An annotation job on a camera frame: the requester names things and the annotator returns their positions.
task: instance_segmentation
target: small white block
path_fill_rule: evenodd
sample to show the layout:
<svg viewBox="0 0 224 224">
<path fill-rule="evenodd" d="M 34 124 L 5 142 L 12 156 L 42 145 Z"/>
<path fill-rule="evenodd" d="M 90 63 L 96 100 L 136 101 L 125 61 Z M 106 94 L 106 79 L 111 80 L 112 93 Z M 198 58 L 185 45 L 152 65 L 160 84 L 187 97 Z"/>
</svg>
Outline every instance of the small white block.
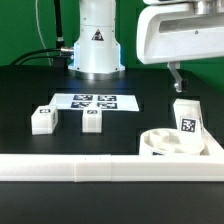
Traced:
<svg viewBox="0 0 224 224">
<path fill-rule="evenodd" d="M 177 99 L 173 106 L 180 142 L 184 145 L 204 145 L 200 102 Z"/>
<path fill-rule="evenodd" d="M 85 107 L 82 116 L 82 131 L 90 133 L 102 132 L 102 109 L 96 105 Z"/>
<path fill-rule="evenodd" d="M 58 123 L 56 106 L 39 106 L 31 116 L 32 134 L 52 134 Z"/>
</svg>

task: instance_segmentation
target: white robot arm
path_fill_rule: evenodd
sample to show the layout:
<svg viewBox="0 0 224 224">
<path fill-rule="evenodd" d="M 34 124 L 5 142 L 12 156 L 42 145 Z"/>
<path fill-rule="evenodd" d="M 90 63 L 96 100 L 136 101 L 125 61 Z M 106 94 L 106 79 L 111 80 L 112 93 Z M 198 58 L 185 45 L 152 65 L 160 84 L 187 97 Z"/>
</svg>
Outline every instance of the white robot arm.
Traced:
<svg viewBox="0 0 224 224">
<path fill-rule="evenodd" d="M 180 92 L 180 61 L 224 55 L 224 0 L 144 2 L 151 6 L 139 17 L 137 56 L 144 64 L 168 62 Z"/>
<path fill-rule="evenodd" d="M 120 75 L 120 45 L 115 39 L 115 0 L 80 0 L 80 37 L 69 66 L 85 79 L 110 79 Z"/>
</svg>

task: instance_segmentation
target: black tabletop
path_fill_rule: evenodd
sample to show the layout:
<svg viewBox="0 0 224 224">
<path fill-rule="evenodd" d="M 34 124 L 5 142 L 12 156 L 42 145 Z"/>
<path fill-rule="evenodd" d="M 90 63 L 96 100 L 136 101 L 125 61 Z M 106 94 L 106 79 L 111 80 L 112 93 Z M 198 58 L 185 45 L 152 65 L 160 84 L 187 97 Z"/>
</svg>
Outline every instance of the black tabletop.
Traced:
<svg viewBox="0 0 224 224">
<path fill-rule="evenodd" d="M 168 70 L 128 69 L 90 82 L 60 69 L 0 67 L 0 153 L 138 154 L 142 132 L 175 128 L 176 98 L 199 100 L 206 129 L 224 144 L 224 96 L 190 72 L 176 93 Z M 103 132 L 83 134 L 82 111 L 59 111 L 52 135 L 32 136 L 30 117 L 55 93 L 135 95 L 140 112 L 104 111 Z M 1 223 L 223 223 L 224 184 L 0 183 Z"/>
<path fill-rule="evenodd" d="M 0 153 L 138 154 L 142 132 L 176 128 L 177 98 L 199 100 L 205 127 L 223 144 L 224 96 L 193 74 L 182 75 L 189 81 L 186 93 L 176 93 L 168 70 L 129 69 L 122 79 L 88 81 L 48 67 L 1 67 Z M 135 95 L 140 111 L 103 111 L 102 133 L 83 134 L 83 112 L 62 110 L 52 135 L 32 136 L 31 115 L 55 93 Z"/>
</svg>

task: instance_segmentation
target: white rectangular box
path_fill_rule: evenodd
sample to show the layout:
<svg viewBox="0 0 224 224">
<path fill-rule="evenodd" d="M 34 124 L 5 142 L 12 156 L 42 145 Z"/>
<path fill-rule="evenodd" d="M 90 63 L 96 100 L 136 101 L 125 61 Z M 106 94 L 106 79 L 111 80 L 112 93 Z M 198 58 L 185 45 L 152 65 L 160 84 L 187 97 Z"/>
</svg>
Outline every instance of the white rectangular box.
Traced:
<svg viewBox="0 0 224 224">
<path fill-rule="evenodd" d="M 56 106 L 39 106 L 31 116 L 32 134 L 52 134 L 58 123 Z"/>
<path fill-rule="evenodd" d="M 82 131 L 90 133 L 102 132 L 102 109 L 100 107 L 86 107 L 82 116 Z"/>
<path fill-rule="evenodd" d="M 203 146 L 204 125 L 200 102 L 177 99 L 173 107 L 181 143 L 183 145 Z"/>
</svg>

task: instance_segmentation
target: green wall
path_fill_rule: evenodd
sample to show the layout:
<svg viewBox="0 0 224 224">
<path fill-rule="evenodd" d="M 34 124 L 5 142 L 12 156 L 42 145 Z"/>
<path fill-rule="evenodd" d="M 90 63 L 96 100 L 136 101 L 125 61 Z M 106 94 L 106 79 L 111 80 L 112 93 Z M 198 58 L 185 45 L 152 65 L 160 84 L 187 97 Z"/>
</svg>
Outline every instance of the green wall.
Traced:
<svg viewBox="0 0 224 224">
<path fill-rule="evenodd" d="M 136 29 L 143 0 L 116 0 L 116 38 L 122 46 L 122 64 L 127 68 L 166 68 L 165 64 L 143 65 L 136 57 Z M 61 0 L 63 32 L 66 46 L 79 37 L 79 1 Z M 53 0 L 39 0 L 41 30 L 48 48 L 55 47 Z M 35 0 L 0 0 L 0 65 L 7 65 L 18 56 L 42 49 L 35 20 Z M 28 64 L 48 65 L 47 60 Z M 224 58 L 181 63 L 181 68 L 224 94 Z"/>
</svg>

